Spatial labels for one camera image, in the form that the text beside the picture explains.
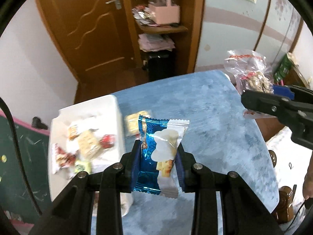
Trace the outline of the person right hand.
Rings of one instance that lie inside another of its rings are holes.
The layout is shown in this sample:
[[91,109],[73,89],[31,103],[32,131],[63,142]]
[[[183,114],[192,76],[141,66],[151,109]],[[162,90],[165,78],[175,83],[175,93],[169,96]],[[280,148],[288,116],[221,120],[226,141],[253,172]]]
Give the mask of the person right hand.
[[313,154],[311,155],[309,166],[303,183],[302,194],[305,200],[313,198]]

